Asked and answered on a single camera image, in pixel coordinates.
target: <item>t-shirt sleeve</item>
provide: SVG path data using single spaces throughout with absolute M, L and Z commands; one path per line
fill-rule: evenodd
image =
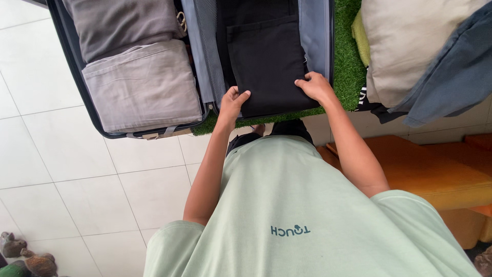
M 204 228 L 179 220 L 159 229 L 147 245 L 144 277 L 181 276 Z
M 371 197 L 443 276 L 480 276 L 434 207 L 420 196 L 390 190 Z

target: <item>open suitcase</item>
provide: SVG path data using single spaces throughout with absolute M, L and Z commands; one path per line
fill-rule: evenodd
M 301 46 L 306 52 L 307 67 L 328 78 L 333 85 L 334 61 L 334 0 L 298 0 L 299 30 Z M 153 129 L 141 132 L 112 134 L 102 128 L 98 113 L 92 103 L 82 69 L 86 63 L 82 59 L 79 37 L 73 20 L 65 9 L 62 0 L 47 0 L 55 29 L 58 33 L 68 66 L 84 101 L 85 107 L 95 128 L 106 138 L 161 138 L 171 133 L 196 127 L 202 124 L 209 112 L 220 111 L 220 101 L 227 91 L 215 41 L 216 2 L 215 0 L 175 0 L 178 11 L 183 11 L 191 52 L 193 55 L 195 83 L 202 103 L 202 120 L 176 127 Z M 238 120 L 252 119 L 239 116 Z

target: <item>artificial grass mat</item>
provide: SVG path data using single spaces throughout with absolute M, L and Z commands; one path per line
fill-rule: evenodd
M 366 68 L 362 64 L 355 39 L 352 38 L 352 22 L 361 8 L 361 0 L 335 0 L 335 67 L 333 85 L 335 94 L 345 110 L 355 110 L 359 94 L 366 82 Z M 238 120 L 236 128 L 280 122 L 290 119 L 325 113 L 323 107 L 260 119 Z M 202 125 L 191 128 L 195 136 L 209 134 L 214 130 L 217 115 L 210 111 Z

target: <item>white tile floor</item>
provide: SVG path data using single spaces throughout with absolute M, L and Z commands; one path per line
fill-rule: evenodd
M 21 0 L 0 0 L 0 74 L 0 232 L 52 253 L 60 276 L 141 276 L 152 234 L 182 216 L 210 137 L 103 138 L 49 12 Z M 458 141 L 492 132 L 491 101 L 417 129 L 402 118 L 380 125 L 369 112 L 349 116 L 364 137 Z M 326 115 L 303 120 L 316 145 L 332 141 Z

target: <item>blue denim fabric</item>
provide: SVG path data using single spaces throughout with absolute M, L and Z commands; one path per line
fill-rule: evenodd
M 408 111 L 403 121 L 420 127 L 457 116 L 492 92 L 492 2 L 467 18 L 450 36 L 410 93 L 388 112 Z

